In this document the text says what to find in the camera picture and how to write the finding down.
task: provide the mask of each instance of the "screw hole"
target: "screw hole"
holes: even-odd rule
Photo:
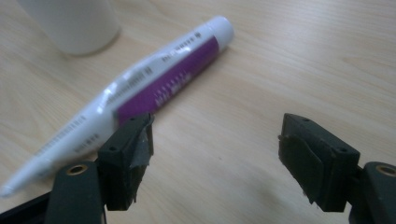
[[[376,170],[383,174],[383,175],[388,175],[388,176],[392,176],[392,177],[396,177],[396,169],[386,166],[386,165],[377,165]]]
[[[71,167],[70,169],[68,169],[66,174],[67,175],[80,175],[80,174],[84,173],[87,169],[88,169],[88,166],[86,166],[84,164],[75,165],[75,166]]]

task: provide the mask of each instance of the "white tube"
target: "white tube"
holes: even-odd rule
[[[0,195],[10,196],[98,149],[126,119],[155,112],[232,39],[232,25],[215,17],[126,69],[12,176]]]

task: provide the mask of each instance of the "table surface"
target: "table surface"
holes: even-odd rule
[[[230,46],[156,113],[137,203],[108,223],[347,223],[310,204],[279,161],[283,115],[314,120],[368,161],[396,164],[396,2],[119,1],[121,32],[83,57],[0,3],[0,182],[125,68],[213,16]],[[0,200],[48,192],[52,178]]]

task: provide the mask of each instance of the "white cup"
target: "white cup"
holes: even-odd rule
[[[18,0],[61,51],[82,55],[95,52],[120,29],[109,0]]]

